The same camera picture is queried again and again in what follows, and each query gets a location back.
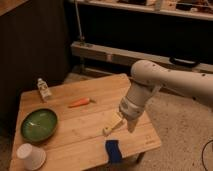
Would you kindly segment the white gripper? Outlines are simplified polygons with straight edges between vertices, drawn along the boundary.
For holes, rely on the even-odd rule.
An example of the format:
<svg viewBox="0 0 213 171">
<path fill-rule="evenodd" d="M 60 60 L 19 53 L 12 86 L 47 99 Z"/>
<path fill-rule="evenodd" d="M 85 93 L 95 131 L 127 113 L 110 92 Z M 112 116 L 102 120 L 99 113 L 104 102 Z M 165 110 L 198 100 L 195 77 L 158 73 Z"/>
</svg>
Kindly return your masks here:
<svg viewBox="0 0 213 171">
<path fill-rule="evenodd" d="M 110 135 L 115 129 L 124 124 L 124 118 L 127 121 L 127 130 L 133 133 L 138 122 L 138 118 L 144 112 L 144 107 L 135 105 L 126 97 L 119 104 L 119 112 L 112 114 L 103 128 L 103 135 Z"/>
</svg>

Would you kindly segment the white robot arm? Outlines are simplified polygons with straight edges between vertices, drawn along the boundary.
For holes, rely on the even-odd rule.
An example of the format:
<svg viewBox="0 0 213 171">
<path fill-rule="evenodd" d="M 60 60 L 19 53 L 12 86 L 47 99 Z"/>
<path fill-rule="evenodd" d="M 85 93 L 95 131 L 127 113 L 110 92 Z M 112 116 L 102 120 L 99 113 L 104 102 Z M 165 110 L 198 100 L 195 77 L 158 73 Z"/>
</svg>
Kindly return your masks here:
<svg viewBox="0 0 213 171">
<path fill-rule="evenodd" d="M 131 67 L 132 83 L 121 99 L 118 110 L 103 128 L 110 135 L 127 121 L 132 133 L 147 102 L 161 89 L 169 89 L 213 109 L 213 74 L 172 70 L 149 60 L 139 60 Z"/>
</svg>

